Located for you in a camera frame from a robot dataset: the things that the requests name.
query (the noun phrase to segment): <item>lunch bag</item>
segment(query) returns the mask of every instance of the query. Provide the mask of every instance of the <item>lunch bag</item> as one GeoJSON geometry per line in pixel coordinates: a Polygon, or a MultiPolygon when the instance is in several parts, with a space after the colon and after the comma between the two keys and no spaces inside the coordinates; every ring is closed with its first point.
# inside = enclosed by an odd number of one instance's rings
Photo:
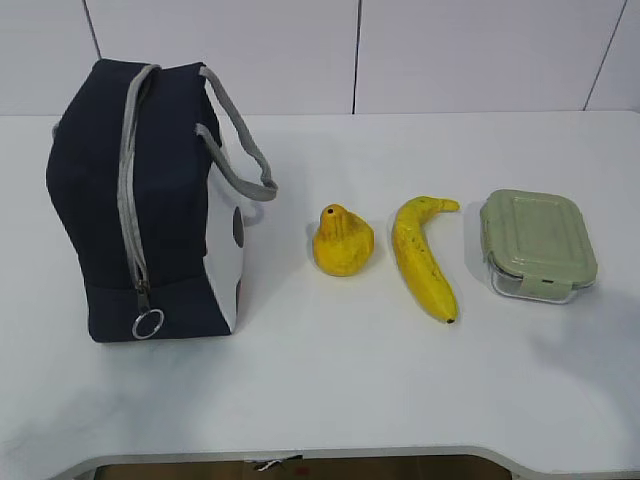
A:
{"type": "Polygon", "coordinates": [[[96,342],[233,332],[239,195],[269,201],[277,185],[209,68],[98,61],[54,129],[46,180],[78,254],[96,342]],[[232,170],[206,81],[262,185],[232,170]]]}

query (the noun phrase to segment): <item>gray handle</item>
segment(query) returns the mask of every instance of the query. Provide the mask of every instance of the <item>gray handle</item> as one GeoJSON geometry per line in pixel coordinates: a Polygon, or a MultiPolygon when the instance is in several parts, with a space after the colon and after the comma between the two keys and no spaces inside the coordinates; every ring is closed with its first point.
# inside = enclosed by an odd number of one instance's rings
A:
{"type": "Polygon", "coordinates": [[[276,193],[278,192],[278,185],[271,178],[271,167],[267,162],[267,159],[264,158],[264,155],[256,145],[253,137],[251,136],[251,132],[247,128],[247,125],[242,120],[240,116],[240,112],[229,98],[229,95],[225,91],[220,79],[216,76],[213,71],[211,71],[208,67],[200,68],[200,75],[205,77],[211,87],[213,88],[213,93],[216,95],[218,102],[229,115],[229,119],[231,123],[235,127],[238,132],[238,139],[240,140],[240,145],[248,155],[253,157],[255,161],[258,163],[260,168],[262,169],[262,175],[260,176],[260,181],[262,185],[258,185],[257,183],[249,182],[247,180],[243,180],[238,177],[236,173],[229,165],[229,161],[227,157],[222,153],[222,150],[216,143],[211,135],[211,132],[207,127],[202,125],[201,123],[196,124],[196,135],[201,137],[204,140],[205,145],[207,146],[207,150],[209,151],[213,162],[220,169],[220,172],[224,176],[224,178],[231,184],[233,188],[235,188],[242,195],[250,198],[251,200],[256,200],[258,202],[268,202],[269,200],[273,200],[276,198],[276,193]]]}

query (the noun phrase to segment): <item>wall tile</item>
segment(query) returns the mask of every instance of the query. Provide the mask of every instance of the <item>wall tile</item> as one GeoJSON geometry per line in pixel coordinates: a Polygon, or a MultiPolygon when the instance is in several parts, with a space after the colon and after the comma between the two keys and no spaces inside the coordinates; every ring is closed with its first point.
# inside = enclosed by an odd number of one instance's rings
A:
{"type": "Polygon", "coordinates": [[[89,0],[102,54],[204,61],[242,113],[347,113],[357,0],[89,0]]]}
{"type": "Polygon", "coordinates": [[[363,0],[359,113],[579,110],[623,0],[363,0]]]}
{"type": "Polygon", "coordinates": [[[80,0],[4,0],[0,115],[61,114],[97,59],[80,0]]]}
{"type": "Polygon", "coordinates": [[[629,0],[588,105],[640,111],[640,0],[629,0]]]}

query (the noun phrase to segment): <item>container lid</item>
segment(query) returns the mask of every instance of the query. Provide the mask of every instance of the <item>container lid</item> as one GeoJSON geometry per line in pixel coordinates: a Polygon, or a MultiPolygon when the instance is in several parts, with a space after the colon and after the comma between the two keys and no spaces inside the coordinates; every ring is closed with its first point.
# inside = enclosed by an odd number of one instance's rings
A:
{"type": "Polygon", "coordinates": [[[485,259],[522,279],[522,293],[558,298],[591,285],[598,266],[571,200],[519,190],[493,192],[481,211],[485,259]]]}

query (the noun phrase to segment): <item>zipper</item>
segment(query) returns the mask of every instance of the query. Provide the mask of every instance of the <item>zipper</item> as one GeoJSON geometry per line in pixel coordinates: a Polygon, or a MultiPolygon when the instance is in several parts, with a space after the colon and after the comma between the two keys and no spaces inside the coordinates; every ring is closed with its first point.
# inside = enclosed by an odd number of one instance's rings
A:
{"type": "Polygon", "coordinates": [[[151,284],[149,283],[149,272],[144,256],[133,193],[135,140],[138,110],[148,91],[148,78],[149,75],[158,68],[160,68],[159,65],[145,65],[129,84],[122,120],[122,137],[120,140],[120,159],[118,164],[118,215],[129,273],[138,297],[138,311],[140,316],[136,320],[137,323],[152,310],[149,302],[151,284]]]}

